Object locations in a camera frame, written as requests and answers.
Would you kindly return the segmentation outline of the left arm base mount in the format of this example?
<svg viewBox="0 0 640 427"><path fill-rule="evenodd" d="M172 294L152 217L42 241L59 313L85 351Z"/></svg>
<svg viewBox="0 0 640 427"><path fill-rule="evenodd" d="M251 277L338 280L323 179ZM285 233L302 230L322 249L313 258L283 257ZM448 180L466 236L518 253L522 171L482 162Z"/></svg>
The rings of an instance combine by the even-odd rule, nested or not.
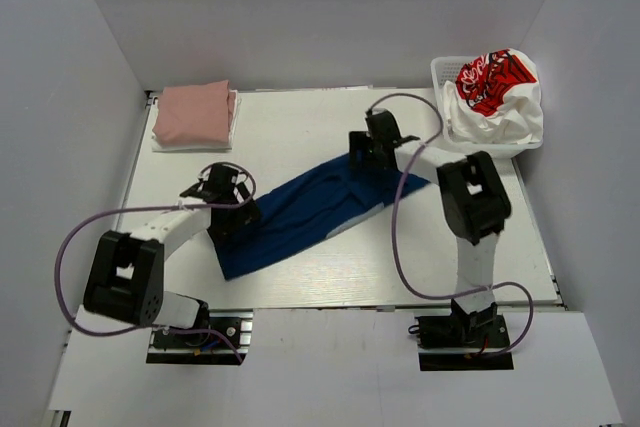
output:
<svg viewBox="0 0 640 427"><path fill-rule="evenodd" d="M249 351L254 313L211 311L206 333L173 335L154 331L146 363L157 365L239 366Z"/></svg>

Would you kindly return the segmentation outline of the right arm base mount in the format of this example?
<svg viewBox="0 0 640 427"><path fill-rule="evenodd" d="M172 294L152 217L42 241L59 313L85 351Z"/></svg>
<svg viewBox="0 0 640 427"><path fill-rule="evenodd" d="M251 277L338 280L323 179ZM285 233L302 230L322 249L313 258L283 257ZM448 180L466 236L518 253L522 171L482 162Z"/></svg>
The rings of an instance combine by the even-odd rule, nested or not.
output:
<svg viewBox="0 0 640 427"><path fill-rule="evenodd" d="M408 327L408 334L418 345L422 372L510 371L514 362L510 352L496 352L510 346L505 319L497 319L462 338L462 331L452 316L419 316Z"/></svg>

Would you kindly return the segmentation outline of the white red print t shirt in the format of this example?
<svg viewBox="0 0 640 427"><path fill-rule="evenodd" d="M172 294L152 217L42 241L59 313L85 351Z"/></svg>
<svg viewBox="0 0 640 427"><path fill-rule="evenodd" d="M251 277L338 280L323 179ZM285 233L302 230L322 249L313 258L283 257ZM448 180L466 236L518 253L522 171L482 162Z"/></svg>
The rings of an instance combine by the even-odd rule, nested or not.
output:
<svg viewBox="0 0 640 427"><path fill-rule="evenodd" d="M463 63L440 90L449 138L460 144L529 147L543 140L536 65L507 48Z"/></svg>

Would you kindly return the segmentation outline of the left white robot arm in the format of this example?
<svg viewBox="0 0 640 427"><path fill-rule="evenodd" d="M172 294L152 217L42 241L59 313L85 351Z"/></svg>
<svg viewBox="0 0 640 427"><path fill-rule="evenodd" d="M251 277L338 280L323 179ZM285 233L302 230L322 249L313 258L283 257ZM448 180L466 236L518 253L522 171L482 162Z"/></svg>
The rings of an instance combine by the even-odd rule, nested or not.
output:
<svg viewBox="0 0 640 427"><path fill-rule="evenodd" d="M165 263L193 237L205 233L220 246L261 213L256 182L241 166L216 162L178 201L153 207L159 215L130 231L108 231L98 241L84 292L85 310L135 327L176 329L188 345L211 334L208 304L165 289Z"/></svg>

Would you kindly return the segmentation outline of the blue t shirt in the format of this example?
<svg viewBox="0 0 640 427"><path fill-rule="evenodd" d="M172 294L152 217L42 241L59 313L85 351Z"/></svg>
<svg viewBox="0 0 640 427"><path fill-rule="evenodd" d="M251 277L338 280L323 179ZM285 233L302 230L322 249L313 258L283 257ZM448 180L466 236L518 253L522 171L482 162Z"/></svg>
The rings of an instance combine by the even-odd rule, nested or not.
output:
<svg viewBox="0 0 640 427"><path fill-rule="evenodd" d="M352 169L347 154L256 200L260 218L215 247L227 281L290 258L394 203L397 170Z"/></svg>

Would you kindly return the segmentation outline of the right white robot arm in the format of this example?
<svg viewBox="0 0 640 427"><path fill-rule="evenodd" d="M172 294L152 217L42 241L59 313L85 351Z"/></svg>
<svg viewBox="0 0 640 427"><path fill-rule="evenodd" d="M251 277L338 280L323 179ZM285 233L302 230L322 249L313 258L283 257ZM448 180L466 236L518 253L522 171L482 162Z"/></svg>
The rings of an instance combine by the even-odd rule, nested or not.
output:
<svg viewBox="0 0 640 427"><path fill-rule="evenodd" d="M496 315L495 252L511 203L492 157L430 146L416 136L403 136L393 114L368 113L365 131L349 133L349 165L380 177L399 173L401 183L393 199L402 196L407 177L414 174L439 188L445 221L457 242L455 292L447 297L457 315L451 321L453 337L472 346L488 332Z"/></svg>

